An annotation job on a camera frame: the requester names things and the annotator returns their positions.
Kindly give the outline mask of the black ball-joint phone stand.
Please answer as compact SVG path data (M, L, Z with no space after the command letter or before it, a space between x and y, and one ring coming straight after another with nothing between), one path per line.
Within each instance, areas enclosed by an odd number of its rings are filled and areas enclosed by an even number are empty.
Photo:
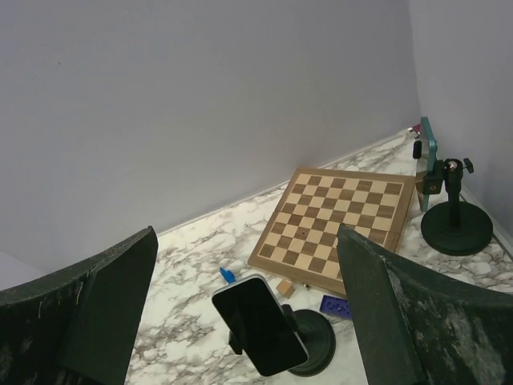
M413 158L417 160L419 150L415 142ZM489 245L493 236L488 214L460 199L464 172L474 172L474 165L468 158L437 159L433 172L423 179L423 192L429 196L429 206L421 220L422 236L430 247L451 256L478 253Z

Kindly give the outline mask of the black round-base phone stand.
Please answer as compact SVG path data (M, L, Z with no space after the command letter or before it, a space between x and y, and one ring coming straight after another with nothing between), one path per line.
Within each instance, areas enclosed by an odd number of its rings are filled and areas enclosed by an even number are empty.
M308 352L308 360L287 372L298 377L311 377L320 374L331 363L337 343L333 328L326 317L314 310L293 310L289 305L281 305L289 325L298 333ZM237 346L229 331L228 344L236 355L246 355Z

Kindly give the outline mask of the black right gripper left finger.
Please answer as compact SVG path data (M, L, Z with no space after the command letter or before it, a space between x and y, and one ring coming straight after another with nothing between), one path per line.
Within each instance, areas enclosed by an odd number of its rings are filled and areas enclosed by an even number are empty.
M148 226L1 292L3 384L123 384L156 265Z

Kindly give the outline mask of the black screen silver phone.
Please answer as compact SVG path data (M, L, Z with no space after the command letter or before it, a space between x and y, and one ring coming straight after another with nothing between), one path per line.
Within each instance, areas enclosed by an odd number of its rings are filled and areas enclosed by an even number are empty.
M212 304L260 375L269 377L308 360L305 345L263 276L251 274L216 290Z

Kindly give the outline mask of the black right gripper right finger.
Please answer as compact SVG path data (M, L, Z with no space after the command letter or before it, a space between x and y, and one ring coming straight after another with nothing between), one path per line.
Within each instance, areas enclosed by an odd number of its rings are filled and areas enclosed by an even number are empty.
M337 254L370 384L510 384L512 296L384 249L346 225Z

